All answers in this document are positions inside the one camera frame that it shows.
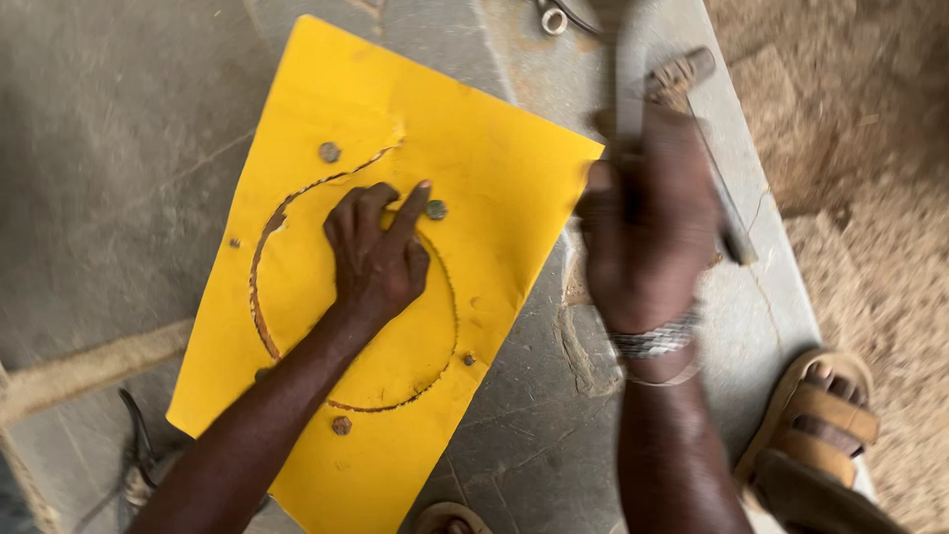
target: tan sandal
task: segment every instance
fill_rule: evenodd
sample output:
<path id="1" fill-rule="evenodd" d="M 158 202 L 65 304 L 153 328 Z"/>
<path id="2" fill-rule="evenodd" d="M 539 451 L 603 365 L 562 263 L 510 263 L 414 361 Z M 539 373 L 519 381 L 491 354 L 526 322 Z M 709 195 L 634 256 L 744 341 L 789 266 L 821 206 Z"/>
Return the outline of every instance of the tan sandal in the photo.
<path id="1" fill-rule="evenodd" d="M 763 448 L 780 450 L 792 460 L 836 478 L 846 487 L 853 486 L 856 476 L 853 458 L 807 432 L 794 429 L 792 424 L 798 415 L 820 419 L 860 440 L 861 447 L 854 456 L 877 440 L 879 420 L 875 415 L 802 381 L 810 365 L 816 362 L 827 363 L 836 375 L 862 388 L 868 398 L 873 397 L 873 376 L 864 361 L 854 354 L 815 350 L 794 360 L 778 382 L 764 421 L 735 468 L 738 495 L 753 509 L 761 509 L 751 490 L 751 480 L 754 457 Z"/>
<path id="2" fill-rule="evenodd" d="M 492 534 L 476 513 L 458 503 L 438 503 L 425 508 L 416 519 L 416 534 L 432 534 L 440 528 L 448 528 L 453 519 L 467 523 L 474 534 Z"/>

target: yellow sheet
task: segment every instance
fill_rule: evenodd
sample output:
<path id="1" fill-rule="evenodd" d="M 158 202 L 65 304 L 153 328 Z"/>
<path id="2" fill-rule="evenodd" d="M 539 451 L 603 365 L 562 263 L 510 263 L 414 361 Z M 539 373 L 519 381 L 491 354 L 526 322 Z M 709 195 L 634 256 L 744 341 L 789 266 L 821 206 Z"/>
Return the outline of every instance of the yellow sheet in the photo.
<path id="1" fill-rule="evenodd" d="M 325 142 L 342 149 L 337 162 L 320 159 Z M 429 179 L 449 214 L 419 222 L 433 258 L 428 289 L 352 364 L 270 489 L 307 532 L 395 532 L 601 151 L 301 18 L 234 193 L 168 420 L 200 434 L 332 302 L 321 226 L 349 188 L 388 181 L 404 194 Z M 352 421 L 347 436 L 331 430 L 339 415 Z"/>

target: nut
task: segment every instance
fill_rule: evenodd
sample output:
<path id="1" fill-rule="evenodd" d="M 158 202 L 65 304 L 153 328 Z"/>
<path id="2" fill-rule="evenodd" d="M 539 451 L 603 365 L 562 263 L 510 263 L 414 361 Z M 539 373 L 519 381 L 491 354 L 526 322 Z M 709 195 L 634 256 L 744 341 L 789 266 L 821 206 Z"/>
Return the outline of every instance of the nut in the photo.
<path id="1" fill-rule="evenodd" d="M 345 415 L 341 415 L 336 419 L 333 419 L 333 431 L 336 432 L 336 435 L 338 436 L 349 435 L 349 431 L 352 428 L 352 421 L 350 421 Z"/>
<path id="2" fill-rule="evenodd" d="M 340 153 L 343 152 L 340 150 L 339 146 L 336 146 L 335 143 L 323 143 L 320 145 L 320 159 L 327 163 L 335 163 L 340 160 Z"/>
<path id="3" fill-rule="evenodd" d="M 429 200 L 425 206 L 425 215 L 431 220 L 442 220 L 448 215 L 448 206 L 443 200 Z"/>

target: hand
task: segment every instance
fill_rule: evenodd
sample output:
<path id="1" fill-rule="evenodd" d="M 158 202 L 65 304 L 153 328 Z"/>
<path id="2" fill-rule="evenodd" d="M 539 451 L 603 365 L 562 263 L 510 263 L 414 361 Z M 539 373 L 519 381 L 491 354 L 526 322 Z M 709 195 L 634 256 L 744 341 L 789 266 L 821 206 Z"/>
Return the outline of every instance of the hand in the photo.
<path id="1" fill-rule="evenodd" d="M 431 183 L 412 190 L 388 230 L 380 219 L 399 193 L 388 183 L 355 187 L 337 204 L 323 230 L 336 257 L 334 307 L 354 314 L 375 335 L 425 290 L 428 253 L 415 235 Z"/>
<path id="2" fill-rule="evenodd" d="M 587 287 L 606 327 L 620 334 L 685 312 L 715 251 L 718 204 L 695 121 L 648 106 L 642 150 L 630 168 L 595 162 L 577 205 Z"/>

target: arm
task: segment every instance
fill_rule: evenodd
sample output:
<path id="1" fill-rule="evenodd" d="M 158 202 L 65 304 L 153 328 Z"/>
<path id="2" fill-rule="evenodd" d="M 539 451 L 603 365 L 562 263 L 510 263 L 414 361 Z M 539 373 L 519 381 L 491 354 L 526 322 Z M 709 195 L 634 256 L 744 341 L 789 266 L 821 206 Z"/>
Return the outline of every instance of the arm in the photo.
<path id="1" fill-rule="evenodd" d="M 715 251 L 716 196 L 693 120 L 649 107 L 644 127 L 644 161 L 621 172 L 594 163 L 578 206 L 589 291 L 619 334 L 649 332 L 684 313 Z M 695 355 L 693 342 L 625 365 L 658 383 Z M 627 381 L 620 425 L 620 491 L 631 530 L 751 533 L 698 376 L 663 388 Z"/>
<path id="2" fill-rule="evenodd" d="M 398 198 L 385 183 L 354 188 L 324 229 L 336 257 L 337 300 L 312 331 L 251 386 L 168 474 L 129 532 L 241 532 L 349 363 L 425 289 L 428 254 L 414 235 L 430 183 L 413 190 L 392 226 L 381 210 Z"/>

